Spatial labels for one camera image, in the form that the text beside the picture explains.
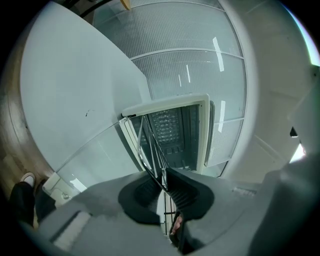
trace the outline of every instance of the black pants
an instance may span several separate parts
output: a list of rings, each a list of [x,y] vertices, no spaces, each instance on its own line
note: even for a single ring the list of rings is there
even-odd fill
[[[34,223],[34,208],[38,223],[56,209],[56,201],[42,190],[42,184],[39,185],[34,196],[34,189],[24,181],[14,185],[9,202],[16,218],[31,226]]]

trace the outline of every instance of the black fabric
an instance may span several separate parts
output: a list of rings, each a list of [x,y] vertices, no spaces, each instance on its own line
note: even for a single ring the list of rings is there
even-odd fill
[[[9,203],[13,214],[19,221],[33,226],[34,208],[38,223],[56,209],[56,201],[42,190],[44,182],[45,180],[38,186],[35,196],[33,187],[28,183],[22,181],[14,185]]]
[[[9,202],[15,217],[32,226],[35,207],[34,189],[24,181],[15,184]]]

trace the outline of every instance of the hand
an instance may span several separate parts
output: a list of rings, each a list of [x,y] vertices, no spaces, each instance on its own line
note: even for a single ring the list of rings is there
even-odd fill
[[[180,228],[181,222],[182,222],[182,217],[181,216],[176,218],[171,234],[174,235],[177,232],[177,230]]]

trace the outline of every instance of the white sneaker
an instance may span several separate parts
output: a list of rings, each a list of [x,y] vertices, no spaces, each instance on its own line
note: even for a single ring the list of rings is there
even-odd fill
[[[35,187],[36,176],[32,172],[27,172],[20,180],[21,182],[28,183],[32,188]]]

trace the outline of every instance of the white wall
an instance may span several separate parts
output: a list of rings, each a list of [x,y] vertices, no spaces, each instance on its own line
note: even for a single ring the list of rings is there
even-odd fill
[[[55,171],[116,123],[123,109],[150,100],[146,77],[127,56],[54,2],[41,11],[27,38],[20,90],[31,135]]]
[[[298,138],[288,116],[314,85],[303,37],[279,2],[221,0],[243,48],[247,104],[243,128],[222,177],[261,182],[287,163]]]

